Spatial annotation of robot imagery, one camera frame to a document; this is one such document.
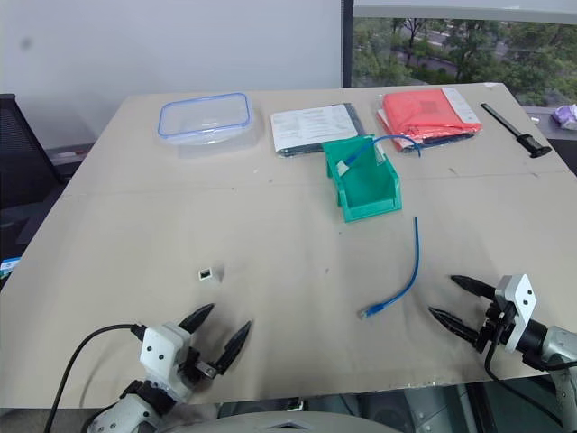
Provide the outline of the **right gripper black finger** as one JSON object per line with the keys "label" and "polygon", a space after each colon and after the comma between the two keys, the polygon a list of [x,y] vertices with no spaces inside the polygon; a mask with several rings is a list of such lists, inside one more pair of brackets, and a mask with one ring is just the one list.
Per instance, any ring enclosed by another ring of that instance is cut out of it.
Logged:
{"label": "right gripper black finger", "polygon": [[442,309],[428,307],[432,316],[448,331],[463,339],[472,346],[476,345],[479,332],[468,327],[461,319]]}
{"label": "right gripper black finger", "polygon": [[460,288],[477,297],[482,297],[488,300],[494,300],[495,298],[495,288],[483,281],[464,275],[451,275],[450,279]]}

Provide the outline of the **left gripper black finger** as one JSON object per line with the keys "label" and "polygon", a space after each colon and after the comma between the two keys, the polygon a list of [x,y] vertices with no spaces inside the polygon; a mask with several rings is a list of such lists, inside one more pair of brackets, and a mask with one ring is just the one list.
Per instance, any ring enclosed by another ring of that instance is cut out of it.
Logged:
{"label": "left gripper black finger", "polygon": [[218,373],[225,373],[232,365],[238,354],[240,354],[243,349],[243,345],[249,335],[251,327],[252,322],[249,320],[226,343],[224,352],[213,363],[213,367]]}
{"label": "left gripper black finger", "polygon": [[214,303],[208,303],[197,310],[195,310],[190,315],[186,316],[179,322],[179,327],[187,331],[190,335],[194,334],[198,328],[205,322],[213,308]]}

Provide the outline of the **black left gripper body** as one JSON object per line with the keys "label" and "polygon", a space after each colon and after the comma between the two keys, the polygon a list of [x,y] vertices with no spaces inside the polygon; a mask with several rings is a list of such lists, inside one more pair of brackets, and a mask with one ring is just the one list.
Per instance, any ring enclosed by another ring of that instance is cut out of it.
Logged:
{"label": "black left gripper body", "polygon": [[200,358],[200,352],[194,347],[187,350],[184,362],[179,366],[179,376],[181,381],[192,389],[204,380],[214,380],[220,375],[221,370]]}

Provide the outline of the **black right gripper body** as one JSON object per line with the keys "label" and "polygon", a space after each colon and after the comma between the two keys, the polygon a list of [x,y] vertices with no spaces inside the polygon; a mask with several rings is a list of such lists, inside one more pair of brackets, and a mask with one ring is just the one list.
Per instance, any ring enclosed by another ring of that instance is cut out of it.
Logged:
{"label": "black right gripper body", "polygon": [[512,301],[507,300],[504,307],[497,301],[491,302],[485,312],[485,320],[478,337],[472,344],[474,349],[481,354],[489,343],[505,345],[515,326],[516,315],[517,308]]}

